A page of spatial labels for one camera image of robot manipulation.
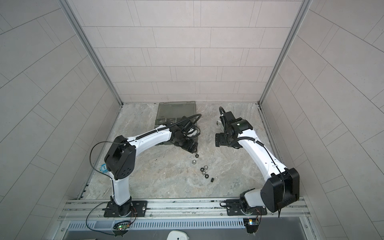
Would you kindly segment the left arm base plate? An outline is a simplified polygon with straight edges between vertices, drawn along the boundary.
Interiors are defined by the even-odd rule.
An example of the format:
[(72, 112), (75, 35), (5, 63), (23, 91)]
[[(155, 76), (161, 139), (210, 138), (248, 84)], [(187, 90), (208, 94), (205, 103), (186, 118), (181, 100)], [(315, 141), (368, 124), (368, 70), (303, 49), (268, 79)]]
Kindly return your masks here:
[(102, 210), (106, 218), (144, 217), (147, 205), (147, 201), (128, 201), (119, 206), (114, 201), (110, 201)]

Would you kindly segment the grey compartment organizer box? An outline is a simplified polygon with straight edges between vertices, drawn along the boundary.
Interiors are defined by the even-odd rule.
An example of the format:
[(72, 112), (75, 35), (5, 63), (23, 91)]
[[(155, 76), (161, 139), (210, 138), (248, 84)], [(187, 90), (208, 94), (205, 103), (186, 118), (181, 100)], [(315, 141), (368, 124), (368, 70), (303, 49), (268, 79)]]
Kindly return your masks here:
[[(194, 101), (160, 103), (155, 120), (155, 127), (157, 128), (160, 125), (175, 125), (183, 116), (190, 117), (193, 115), (199, 115), (196, 112), (196, 103)], [(171, 140), (160, 144), (173, 145)]]

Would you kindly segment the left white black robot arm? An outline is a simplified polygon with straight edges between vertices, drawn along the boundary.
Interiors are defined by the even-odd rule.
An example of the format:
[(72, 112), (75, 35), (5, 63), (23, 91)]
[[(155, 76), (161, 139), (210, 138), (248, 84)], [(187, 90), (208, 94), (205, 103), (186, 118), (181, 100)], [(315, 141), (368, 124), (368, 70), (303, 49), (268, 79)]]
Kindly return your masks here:
[(136, 157), (145, 150), (163, 142), (196, 154), (200, 135), (196, 122), (201, 114), (183, 117), (176, 123), (165, 123), (139, 136), (118, 136), (105, 156), (108, 175), (112, 179), (113, 195), (104, 209), (105, 217), (126, 217), (133, 213), (134, 206), (129, 190), (129, 175), (134, 171)]

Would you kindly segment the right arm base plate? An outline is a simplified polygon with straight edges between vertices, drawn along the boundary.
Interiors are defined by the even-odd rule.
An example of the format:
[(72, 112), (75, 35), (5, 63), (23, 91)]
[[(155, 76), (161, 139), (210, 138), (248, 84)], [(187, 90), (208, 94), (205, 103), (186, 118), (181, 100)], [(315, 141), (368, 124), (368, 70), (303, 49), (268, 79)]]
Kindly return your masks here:
[(265, 216), (267, 209), (264, 206), (249, 207), (245, 200), (228, 199), (220, 202), (220, 207), (227, 210), (228, 216)]

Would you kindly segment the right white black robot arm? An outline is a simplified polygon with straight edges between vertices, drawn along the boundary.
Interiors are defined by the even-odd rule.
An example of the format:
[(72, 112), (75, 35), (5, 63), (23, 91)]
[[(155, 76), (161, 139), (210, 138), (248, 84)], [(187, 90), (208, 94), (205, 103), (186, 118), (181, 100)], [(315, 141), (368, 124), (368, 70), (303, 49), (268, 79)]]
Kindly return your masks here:
[(265, 207), (270, 212), (282, 208), (300, 198), (300, 175), (294, 168), (288, 169), (264, 143), (253, 126), (245, 119), (235, 118), (232, 112), (219, 107), (222, 132), (216, 134), (216, 147), (227, 146), (245, 149), (263, 174), (265, 184), (261, 189), (251, 189), (240, 194), (239, 205), (245, 214)]

